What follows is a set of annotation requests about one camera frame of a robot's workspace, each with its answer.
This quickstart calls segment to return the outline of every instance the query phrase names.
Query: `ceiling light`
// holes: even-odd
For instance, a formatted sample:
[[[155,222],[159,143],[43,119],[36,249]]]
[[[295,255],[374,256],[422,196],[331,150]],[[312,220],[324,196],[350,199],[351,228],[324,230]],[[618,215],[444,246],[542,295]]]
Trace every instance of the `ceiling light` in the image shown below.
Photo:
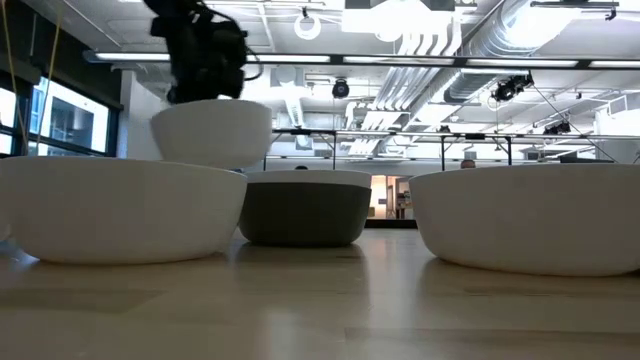
[[[164,53],[93,53],[89,54],[89,58],[94,57],[95,60],[103,62],[168,62],[169,54]],[[330,57],[327,55],[286,55],[286,54],[265,54],[247,56],[247,63],[255,64],[273,63],[273,64],[299,64],[299,63],[329,63]]]
[[[440,137],[442,134],[437,134],[433,132],[399,132],[399,136],[425,136],[425,137]]]
[[[412,56],[345,56],[344,62],[358,64],[447,66],[453,64],[453,59],[438,57],[421,58]]]
[[[143,0],[118,0],[121,3],[141,3]],[[297,8],[306,6],[308,8],[323,9],[326,7],[324,2],[303,1],[303,0],[281,0],[281,1],[251,1],[251,0],[205,0],[207,5],[221,6],[250,6],[255,7],[258,4],[264,4],[266,7],[290,7]]]
[[[293,23],[293,30],[296,32],[296,35],[300,39],[303,40],[313,40],[320,35],[322,31],[322,25],[320,25],[320,19],[316,15],[307,15],[306,8],[302,8],[304,15],[300,15],[296,18],[296,21]],[[302,21],[305,19],[310,19],[313,21],[313,25],[311,25],[311,29],[303,30],[302,29]]]
[[[543,135],[543,134],[527,134],[523,136],[526,139],[580,139],[582,135]]]
[[[391,135],[391,131],[336,131],[338,135],[370,135],[370,136],[386,136]]]
[[[589,64],[590,68],[640,68],[640,61],[628,60],[596,60]]]
[[[324,159],[322,156],[278,156],[278,155],[268,155],[267,159],[316,159],[321,160]]]
[[[467,68],[460,69],[460,72],[463,74],[487,74],[487,75],[529,75],[528,70],[523,69],[476,69],[476,68]]]
[[[562,67],[571,68],[578,64],[577,60],[555,60],[555,59],[469,59],[468,65],[471,66],[512,66],[521,68],[544,68],[544,67]]]
[[[258,59],[263,63],[328,63],[329,56],[326,55],[258,55]],[[257,62],[255,56],[248,56],[249,63]]]
[[[98,58],[99,60],[113,61],[113,62],[169,61],[169,54],[162,54],[162,53],[96,53],[95,55],[96,55],[96,58]]]

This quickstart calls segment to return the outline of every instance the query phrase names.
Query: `glass wall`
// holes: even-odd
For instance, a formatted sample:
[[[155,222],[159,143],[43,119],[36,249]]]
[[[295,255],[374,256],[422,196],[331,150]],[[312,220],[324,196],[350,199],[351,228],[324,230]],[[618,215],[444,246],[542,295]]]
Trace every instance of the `glass wall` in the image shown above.
[[[53,145],[40,144],[37,147],[34,141],[29,142],[29,156],[90,156],[80,152],[62,149]]]
[[[0,123],[7,127],[14,127],[16,116],[16,95],[5,89],[0,89]]]
[[[115,156],[118,113],[46,78],[17,96],[0,88],[0,157]]]
[[[106,152],[109,109],[43,78],[33,88],[29,131],[41,137]]]

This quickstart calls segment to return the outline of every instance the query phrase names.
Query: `ceiling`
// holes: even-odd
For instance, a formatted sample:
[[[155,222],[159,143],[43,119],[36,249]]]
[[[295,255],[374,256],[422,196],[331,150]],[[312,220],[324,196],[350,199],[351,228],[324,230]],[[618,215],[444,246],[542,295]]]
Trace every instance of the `ceiling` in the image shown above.
[[[153,13],[141,2],[119,0],[23,0],[45,17],[54,20],[58,11],[63,14],[63,28],[90,47],[105,52],[164,52],[162,39],[148,35]],[[477,0],[477,10],[463,18],[463,35],[479,22],[498,0]],[[322,21],[320,35],[311,41],[303,40],[293,31],[293,22],[299,14],[297,9],[274,9],[266,7],[266,24],[256,7],[216,6],[237,21],[249,32],[248,44],[259,53],[352,53],[390,54],[396,53],[398,42],[383,42],[373,34],[343,33],[339,20],[344,1],[325,2],[321,12],[329,21]],[[535,55],[548,57],[626,57],[640,54],[640,13],[625,13],[613,21],[604,21],[606,14],[591,14],[589,19],[574,20],[551,42]],[[136,65],[138,79],[150,90],[164,96],[170,86],[171,75],[166,64]],[[336,77],[346,77],[354,98],[374,97],[384,83],[389,68],[386,67],[331,67],[310,66],[304,68],[307,76],[322,75],[328,82]],[[256,71],[248,68],[247,72]],[[588,130],[593,122],[595,107],[604,100],[619,97],[625,91],[640,90],[640,72],[602,71],[534,71],[535,90],[518,96],[516,101],[493,111],[487,106],[487,94],[481,94],[474,106],[464,106],[457,113],[457,123],[474,125],[496,123],[502,126],[515,124],[516,128],[553,115],[556,110],[573,108],[573,121]],[[270,80],[265,76],[255,84],[247,84],[245,97],[261,101],[276,111],[285,112],[286,104],[277,95],[268,93]],[[335,112],[344,114],[350,100],[333,100],[330,83],[315,82],[313,91],[301,100],[305,112]]]

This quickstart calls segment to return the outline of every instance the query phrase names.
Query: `cable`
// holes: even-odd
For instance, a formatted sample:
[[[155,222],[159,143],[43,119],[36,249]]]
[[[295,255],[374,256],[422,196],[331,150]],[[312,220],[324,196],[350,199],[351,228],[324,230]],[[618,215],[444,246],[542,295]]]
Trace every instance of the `cable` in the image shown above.
[[[11,55],[11,36],[9,36],[9,23],[7,22],[7,8],[6,8],[6,1],[5,0],[0,0],[0,3],[2,3],[2,20],[4,22],[4,35],[5,35],[5,41],[7,43],[7,56],[9,57],[9,71],[11,72],[11,85],[13,86],[13,93],[18,96],[18,85],[16,83],[16,72],[15,72],[15,68],[13,67],[13,56]],[[29,140],[27,137],[27,129],[25,128],[25,124],[24,124],[24,117],[22,116],[22,111],[20,109],[20,106],[18,106],[16,104],[16,110],[18,112],[18,121],[20,122],[20,128],[22,129],[22,140],[23,140],[23,149],[22,150],[27,150],[29,149]]]
[[[256,58],[256,60],[258,61],[258,65],[260,66],[260,69],[258,70],[258,74],[244,79],[244,81],[253,81],[253,80],[256,80],[256,79],[260,78],[262,76],[262,74],[264,74],[264,64],[260,61],[260,58],[258,58],[258,54],[256,54],[253,51],[253,49],[251,49],[248,46],[247,46],[247,52],[249,54],[253,55],[253,57]]]
[[[56,64],[56,54],[58,52],[58,39],[60,38],[60,25],[62,23],[62,14],[60,13],[60,7],[58,6],[58,18],[56,20],[56,34],[53,37],[53,50],[51,51],[51,60],[49,61],[49,76],[47,78],[47,88],[44,92],[44,104],[47,104],[47,98],[49,97],[49,87],[51,86],[51,80],[53,78],[53,69]],[[40,120],[38,121],[38,138],[36,139],[36,156],[38,156],[40,149],[40,137],[42,136],[42,122],[44,121],[44,111],[40,114]]]
[[[498,110],[502,109],[503,107],[505,107],[505,106],[507,106],[507,105],[511,104],[511,102],[513,102],[513,100],[509,100],[509,101],[507,101],[507,102],[504,102],[504,103],[503,103],[503,105],[500,105],[500,102],[499,102],[499,101],[495,101],[495,99],[494,99],[495,104],[496,104],[496,105],[495,105],[495,107],[494,107],[494,106],[492,106],[492,105],[491,105],[491,103],[489,102],[491,99],[493,99],[493,98],[489,96],[489,97],[487,98],[487,100],[485,101],[485,104],[487,105],[487,108],[488,108],[489,110],[493,111],[493,112],[496,112],[496,111],[498,111]]]
[[[584,134],[575,126],[571,123],[571,121],[569,121],[569,119],[567,117],[564,116],[563,113],[560,112],[560,110],[556,109],[555,106],[553,106],[553,104],[551,103],[551,101],[549,101],[549,99],[547,99],[546,96],[544,96],[544,94],[542,94],[542,92],[538,89],[538,87],[534,85],[531,85],[534,89],[536,89],[536,91],[538,92],[538,94],[540,94],[540,96],[544,99],[544,101],[549,104],[549,106],[551,106],[551,108],[558,113],[558,115],[560,115],[560,117],[562,117],[562,120],[566,121],[567,124],[569,124],[569,126],[571,126],[571,128],[573,128],[576,132],[578,132],[578,134],[580,134],[581,136],[584,136]],[[591,145],[593,145],[593,147],[595,147],[596,149],[598,149],[601,153],[603,153],[606,157],[608,157],[609,159],[611,159],[614,163],[618,163],[618,161],[616,159],[614,159],[611,155],[609,155],[606,151],[602,150],[602,148],[600,146],[598,146],[593,140],[585,137],[585,139],[587,139],[587,141],[589,141],[591,143]]]
[[[328,22],[328,23],[332,23],[332,24],[342,25],[342,21],[339,21],[339,20],[333,20],[333,19],[331,19],[331,18],[327,17],[326,15],[318,15],[318,19],[320,19],[320,20],[324,20],[324,21],[326,21],[326,22]]]

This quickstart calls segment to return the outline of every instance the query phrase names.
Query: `ceiling camera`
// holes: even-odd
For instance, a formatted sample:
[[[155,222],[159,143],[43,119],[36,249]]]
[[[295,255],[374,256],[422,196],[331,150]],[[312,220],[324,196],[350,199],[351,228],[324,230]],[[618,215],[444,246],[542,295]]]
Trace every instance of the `ceiling camera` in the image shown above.
[[[337,79],[336,84],[333,85],[332,94],[336,99],[344,99],[349,96],[349,85],[347,85],[347,80]]]

